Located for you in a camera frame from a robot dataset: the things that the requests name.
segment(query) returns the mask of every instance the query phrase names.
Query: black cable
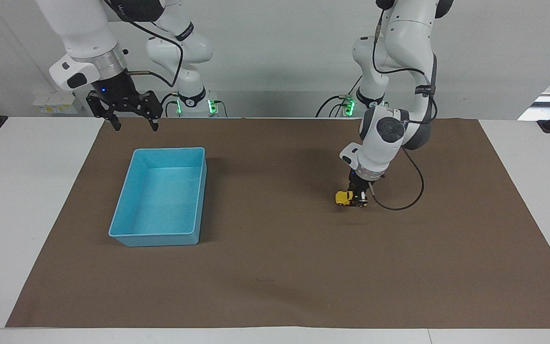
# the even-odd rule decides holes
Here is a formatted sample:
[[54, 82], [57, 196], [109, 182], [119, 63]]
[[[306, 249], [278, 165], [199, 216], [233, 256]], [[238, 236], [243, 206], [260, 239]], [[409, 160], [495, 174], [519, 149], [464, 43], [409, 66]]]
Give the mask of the black cable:
[[173, 87], [173, 84], [169, 83], [167, 79], [164, 78], [164, 76], [161, 76], [160, 74], [157, 74], [155, 72], [152, 72], [151, 70], [131, 70], [128, 72], [129, 75], [151, 75], [159, 78], [163, 83], [166, 83], [168, 87]]
[[338, 99], [338, 96], [331, 96], [330, 98], [328, 98], [324, 104], [322, 104], [320, 107], [319, 107], [319, 110], [317, 110], [317, 113], [315, 114], [315, 118], [318, 118], [319, 117], [319, 113], [322, 111], [322, 109], [329, 103], [331, 102], [332, 100], [335, 100], [335, 99]]
[[229, 117], [229, 112], [226, 111], [226, 104], [222, 101], [222, 100], [219, 100], [220, 104], [222, 104], [222, 107], [224, 108], [224, 115], [228, 118]]
[[[114, 9], [114, 6], [112, 5], [112, 3], [109, 1], [109, 0], [104, 0], [104, 2], [111, 8], [113, 9], [113, 11], [115, 11], [116, 14], [120, 15], [118, 11], [116, 11], [116, 9]], [[180, 70], [181, 70], [181, 65], [183, 63], [183, 60], [184, 60], [184, 48], [181, 46], [181, 44], [179, 44], [178, 42], [176, 41], [173, 41], [172, 39], [168, 39], [167, 37], [164, 37], [162, 35], [159, 35], [158, 33], [155, 33], [151, 30], [148, 30], [146, 28], [144, 28], [143, 26], [140, 26], [139, 24], [137, 24], [136, 22], [130, 20], [128, 17], [125, 17], [123, 15], [123, 19], [128, 22], [129, 24], [135, 26], [136, 28], [140, 29], [141, 31], [144, 31], [146, 33], [149, 33], [155, 37], [158, 37], [160, 39], [162, 39], [163, 41], [166, 41], [166, 42], [169, 42], [175, 46], [177, 46], [177, 48], [179, 48], [180, 50], [180, 61], [179, 63], [177, 63], [177, 70], [175, 71], [175, 75], [173, 77], [173, 81], [171, 81], [171, 83], [168, 83], [168, 85], [170, 85], [170, 87], [173, 87], [175, 85], [175, 83], [177, 82], [177, 78], [179, 77], [180, 75]]]
[[164, 116], [165, 116], [165, 117], [167, 117], [167, 118], [169, 117], [169, 113], [167, 112], [168, 107], [169, 107], [171, 104], [176, 104], [176, 103], [177, 103], [176, 100], [172, 100], [172, 101], [168, 102], [168, 103], [164, 106]]
[[[349, 92], [347, 92], [347, 95], [348, 95], [348, 96], [351, 95], [351, 92], [353, 92], [353, 89], [356, 88], [356, 86], [358, 85], [358, 83], [360, 83], [360, 80], [362, 80], [362, 76], [361, 76], [361, 75], [360, 75], [360, 77], [358, 78], [358, 80], [356, 80], [356, 83], [351, 87], [351, 89], [349, 90]], [[342, 108], [343, 105], [345, 105], [345, 100], [343, 100], [343, 101], [341, 102], [341, 107], [338, 108], [337, 114], [336, 114], [334, 117], [338, 117], [338, 114], [340, 113], [341, 108]]]
[[330, 113], [328, 114], [328, 118], [332, 117], [332, 112], [334, 111], [334, 109], [336, 109], [338, 107], [339, 110], [341, 110], [341, 108], [343, 107], [343, 104], [335, 104], [332, 109], [330, 109]]
[[428, 120], [409, 120], [409, 123], [413, 124], [430, 124], [432, 121], [436, 119], [436, 116], [438, 116], [438, 106], [436, 104], [436, 101], [434, 100], [433, 96], [430, 96], [430, 103], [432, 103], [432, 106], [434, 106], [434, 116], [432, 116]]
[[379, 204], [381, 207], [384, 207], [385, 209], [388, 209], [388, 210], [391, 210], [391, 211], [403, 211], [403, 210], [409, 209], [410, 207], [415, 205], [417, 202], [419, 202], [419, 200], [421, 199], [421, 197], [423, 195], [423, 191], [425, 189], [425, 181], [423, 180], [423, 174], [422, 174], [422, 171], [419, 169], [419, 166], [417, 166], [415, 161], [413, 161], [413, 159], [411, 159], [411, 156], [409, 155], [409, 153], [406, 151], [406, 149], [404, 147], [402, 148], [402, 151], [404, 152], [404, 154], [406, 154], [406, 157], [409, 158], [409, 161], [413, 164], [413, 166], [415, 166], [415, 169], [417, 170], [417, 173], [419, 174], [419, 178], [422, 180], [422, 189], [419, 192], [419, 195], [417, 196], [417, 198], [415, 198], [415, 200], [411, 204], [409, 204], [405, 207], [400, 207], [400, 208], [388, 207], [386, 205], [381, 204], [377, 200], [376, 196], [373, 194], [373, 199], [375, 200], [375, 202], [377, 202], [377, 204]]
[[373, 44], [373, 59], [372, 59], [373, 60], [373, 68], [375, 68], [375, 70], [379, 74], [392, 74], [392, 73], [404, 72], [405, 70], [408, 70], [410, 72], [418, 72], [418, 73], [422, 74], [425, 77], [426, 73], [424, 73], [423, 70], [419, 70], [417, 68], [400, 68], [400, 69], [388, 70], [388, 71], [382, 71], [382, 70], [379, 70], [379, 68], [377, 68], [377, 64], [375, 62], [375, 52], [377, 50], [377, 41], [379, 41], [378, 34], [381, 32], [380, 27], [381, 27], [381, 23], [383, 21], [383, 14], [384, 13], [385, 13], [385, 10], [381, 11], [381, 16], [379, 17], [379, 23], [377, 24], [378, 29], [375, 32], [375, 40], [374, 40], [374, 44]]
[[164, 96], [164, 98], [162, 98], [162, 100], [161, 100], [161, 106], [162, 106], [162, 104], [164, 104], [164, 102], [167, 101], [167, 99], [168, 99], [169, 97], [175, 97], [175, 95], [174, 95], [173, 93], [167, 93], [167, 95]]

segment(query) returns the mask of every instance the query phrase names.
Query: brown mat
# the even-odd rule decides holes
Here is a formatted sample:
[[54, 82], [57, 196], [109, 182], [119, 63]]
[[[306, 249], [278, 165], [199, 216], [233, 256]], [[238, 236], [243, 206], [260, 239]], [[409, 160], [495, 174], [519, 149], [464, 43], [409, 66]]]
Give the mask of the brown mat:
[[[476, 120], [411, 152], [423, 199], [334, 205], [357, 120], [141, 119], [101, 129], [10, 327], [550, 328], [550, 248]], [[107, 236], [135, 148], [204, 146], [201, 241]], [[412, 200], [401, 153], [376, 189]]]

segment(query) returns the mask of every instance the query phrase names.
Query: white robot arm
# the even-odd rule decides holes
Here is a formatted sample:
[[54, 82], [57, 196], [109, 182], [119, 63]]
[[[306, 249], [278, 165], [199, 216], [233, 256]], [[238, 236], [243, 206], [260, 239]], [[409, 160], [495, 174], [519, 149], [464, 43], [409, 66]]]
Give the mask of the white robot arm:
[[[441, 2], [452, 4], [452, 0]], [[436, 56], [430, 36], [434, 19], [444, 15], [438, 7], [434, 0], [391, 0], [382, 7], [375, 37], [362, 37], [354, 44], [353, 56], [362, 68], [356, 96], [368, 109], [360, 124], [362, 144], [351, 143], [340, 153], [352, 171], [349, 189], [337, 193], [336, 203], [365, 206], [369, 185], [383, 177], [400, 147], [416, 150], [428, 141], [436, 107]], [[412, 74], [417, 85], [413, 106], [408, 110], [380, 106], [387, 74], [403, 70]]]
[[[53, 80], [68, 91], [91, 84], [93, 91], [86, 100], [93, 115], [109, 120], [116, 130], [121, 125], [114, 111], [136, 113], [158, 130], [162, 106], [154, 92], [136, 90], [99, 0], [37, 0], [37, 4], [67, 51], [50, 68]], [[159, 15], [159, 9], [162, 13], [160, 5], [150, 6], [148, 14]]]
[[182, 0], [166, 0], [166, 6], [161, 17], [154, 22], [165, 36], [176, 41], [183, 47], [183, 64], [180, 50], [174, 44], [155, 37], [148, 40], [147, 51], [150, 58], [166, 68], [172, 75], [177, 73], [177, 95], [179, 96], [179, 113], [183, 116], [211, 115], [214, 107], [214, 96], [205, 88], [201, 75], [194, 64], [205, 63], [212, 59], [212, 43], [194, 30], [194, 24], [188, 19], [182, 6]]
[[[99, 0], [36, 1], [67, 51], [50, 68], [50, 74], [59, 87], [71, 91], [91, 84], [94, 90], [86, 100], [95, 117], [109, 120], [116, 130], [120, 130], [120, 121], [114, 112], [133, 112], [147, 118], [156, 131], [162, 105], [154, 92], [140, 94], [136, 90], [118, 39], [109, 29]], [[212, 46], [205, 37], [194, 32], [194, 25], [182, 11], [181, 0], [105, 0], [105, 3], [122, 20], [135, 26], [135, 22], [154, 22], [166, 31], [168, 37], [152, 37], [148, 41], [150, 57], [172, 74], [178, 75], [176, 68], [179, 68], [179, 82], [174, 84], [177, 84], [178, 96], [188, 113], [206, 111], [211, 114], [217, 111], [200, 74], [190, 65], [209, 61]], [[167, 40], [178, 43], [181, 48]]]

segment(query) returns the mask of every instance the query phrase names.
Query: blue plastic bin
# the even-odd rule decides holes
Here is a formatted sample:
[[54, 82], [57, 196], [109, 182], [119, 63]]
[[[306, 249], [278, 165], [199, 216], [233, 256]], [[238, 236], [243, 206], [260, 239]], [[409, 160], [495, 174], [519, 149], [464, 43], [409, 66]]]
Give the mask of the blue plastic bin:
[[129, 247], [197, 244], [206, 176], [204, 148], [136, 150], [109, 236]]

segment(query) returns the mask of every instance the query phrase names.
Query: table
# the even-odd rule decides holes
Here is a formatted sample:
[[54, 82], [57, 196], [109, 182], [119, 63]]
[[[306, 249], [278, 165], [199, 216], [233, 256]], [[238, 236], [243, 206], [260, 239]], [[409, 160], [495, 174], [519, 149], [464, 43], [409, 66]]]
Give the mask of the table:
[[[550, 342], [550, 330], [1, 329], [101, 124], [93, 118], [10, 118], [0, 129], [0, 342]], [[533, 122], [481, 124], [550, 244], [550, 181], [541, 183], [550, 180], [550, 135]]]

